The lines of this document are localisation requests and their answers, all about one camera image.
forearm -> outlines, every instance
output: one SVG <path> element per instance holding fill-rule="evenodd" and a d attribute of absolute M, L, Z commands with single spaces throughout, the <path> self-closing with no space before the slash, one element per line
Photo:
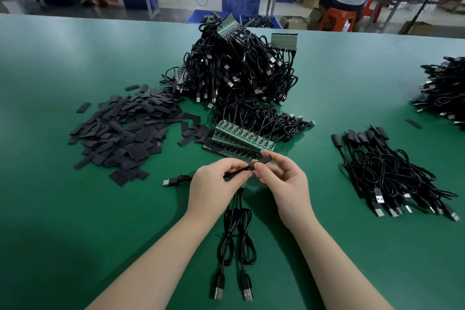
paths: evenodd
<path fill-rule="evenodd" d="M 87 310 L 164 309 L 189 260 L 209 231 L 209 225 L 184 216 Z"/>
<path fill-rule="evenodd" d="M 292 230 L 328 310 L 392 310 L 315 216 Z"/>

right hand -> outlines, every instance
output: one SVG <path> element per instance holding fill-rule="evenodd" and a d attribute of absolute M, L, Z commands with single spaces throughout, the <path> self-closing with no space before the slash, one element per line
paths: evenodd
<path fill-rule="evenodd" d="M 273 163 L 256 163 L 253 174 L 267 185 L 278 206 L 279 217 L 291 231 L 315 215 L 311 208 L 307 176 L 290 158 L 270 151 L 261 151 L 262 156 L 271 155 Z"/>

left hand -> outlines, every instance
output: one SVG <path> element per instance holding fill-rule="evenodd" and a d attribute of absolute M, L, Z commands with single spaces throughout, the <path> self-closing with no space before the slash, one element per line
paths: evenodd
<path fill-rule="evenodd" d="M 200 167 L 191 181 L 186 217 L 204 221 L 212 227 L 228 207 L 236 191 L 252 177 L 252 172 L 245 170 L 225 181 L 224 174 L 246 166 L 248 164 L 241 160 L 224 158 Z"/>

green workbench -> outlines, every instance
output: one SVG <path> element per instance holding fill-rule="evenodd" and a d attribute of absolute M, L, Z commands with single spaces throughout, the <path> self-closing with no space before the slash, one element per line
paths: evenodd
<path fill-rule="evenodd" d="M 376 218 L 340 172 L 330 139 L 347 129 L 382 126 L 391 147 L 404 148 L 411 161 L 436 174 L 437 187 L 460 195 L 451 206 L 465 218 L 465 133 L 446 119 L 415 113 L 408 102 L 425 80 L 420 65 L 465 55 L 465 40 L 298 33 L 299 82 L 282 111 L 316 125 L 276 151 L 306 172 L 321 224 L 394 308 L 465 308 L 463 220 L 418 210 Z M 158 87 L 160 74 L 181 65 L 199 37 L 190 24 L 0 15 L 0 309 L 84 308 L 183 215 L 188 184 L 163 188 L 162 180 L 219 157 L 198 144 L 178 146 L 179 123 L 170 127 L 163 153 L 144 165 L 150 176 L 123 188 L 107 178 L 110 169 L 73 169 L 82 146 L 67 141 L 98 102 L 134 83 Z M 85 101 L 93 104 L 89 111 L 75 113 Z M 209 116 L 191 101 L 181 107 L 202 122 Z M 253 211 L 249 235 L 258 253 L 247 268 L 254 301 L 242 300 L 237 265 L 225 271 L 223 300 L 208 298 L 220 220 L 168 309 L 323 308 L 270 192 L 250 181 L 244 201 Z"/>

hand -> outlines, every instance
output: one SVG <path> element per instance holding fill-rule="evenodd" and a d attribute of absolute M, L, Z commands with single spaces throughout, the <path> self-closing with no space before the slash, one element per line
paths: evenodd
<path fill-rule="evenodd" d="M 247 166 L 241 160 L 224 158 L 200 167 L 191 181 L 186 216 L 205 221 L 212 227 L 228 207 L 236 191 L 252 177 L 252 172 L 245 170 L 225 181 L 224 174 Z"/>
<path fill-rule="evenodd" d="M 311 209 L 307 176 L 294 161 L 284 155 L 270 151 L 261 151 L 261 154 L 271 155 L 277 164 L 256 163 L 253 174 L 270 188 L 278 206 L 279 217 L 292 231 L 295 226 L 315 216 Z"/>

